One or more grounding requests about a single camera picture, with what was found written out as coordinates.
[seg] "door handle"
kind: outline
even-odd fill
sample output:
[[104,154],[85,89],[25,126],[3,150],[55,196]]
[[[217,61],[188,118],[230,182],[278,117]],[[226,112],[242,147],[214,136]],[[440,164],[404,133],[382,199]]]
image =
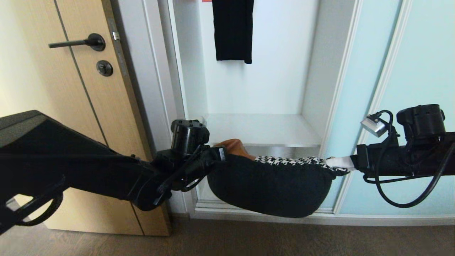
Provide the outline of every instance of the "door handle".
[[102,51],[106,48],[106,42],[104,38],[96,33],[90,34],[87,39],[84,40],[74,40],[74,41],[66,41],[66,42],[59,42],[59,43],[51,43],[49,44],[49,48],[57,48],[57,47],[65,47],[65,46],[90,46],[95,51]]

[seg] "wooden door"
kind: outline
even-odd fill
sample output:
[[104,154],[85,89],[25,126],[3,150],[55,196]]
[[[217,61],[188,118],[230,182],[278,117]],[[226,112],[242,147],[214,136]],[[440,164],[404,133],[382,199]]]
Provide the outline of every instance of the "wooden door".
[[[108,0],[7,0],[0,8],[0,116],[37,109],[113,150],[151,160]],[[49,43],[98,33],[103,51]],[[96,63],[109,61],[112,76]],[[18,196],[19,203],[28,199]],[[51,229],[168,236],[164,206],[143,212],[130,202],[68,189]]]

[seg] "white shelf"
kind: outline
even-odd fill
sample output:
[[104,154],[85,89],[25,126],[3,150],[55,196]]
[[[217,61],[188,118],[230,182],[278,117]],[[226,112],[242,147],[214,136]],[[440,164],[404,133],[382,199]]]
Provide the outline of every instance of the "white shelf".
[[320,136],[301,115],[209,114],[209,144],[238,138],[246,146],[317,147]]

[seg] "brown leather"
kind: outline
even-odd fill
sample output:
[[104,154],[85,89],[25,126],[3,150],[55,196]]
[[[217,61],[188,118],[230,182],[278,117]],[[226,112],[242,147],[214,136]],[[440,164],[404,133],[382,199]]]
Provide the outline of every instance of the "brown leather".
[[251,160],[255,160],[256,157],[248,154],[245,147],[243,146],[242,141],[238,138],[232,138],[225,140],[221,143],[218,143],[216,146],[225,146],[228,154],[239,155]]

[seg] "brown floor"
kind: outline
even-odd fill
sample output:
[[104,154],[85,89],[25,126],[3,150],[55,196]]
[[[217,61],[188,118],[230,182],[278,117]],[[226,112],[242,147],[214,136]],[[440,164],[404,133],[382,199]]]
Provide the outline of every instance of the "brown floor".
[[174,224],[170,237],[14,227],[0,255],[455,255],[455,227],[352,227],[220,220]]

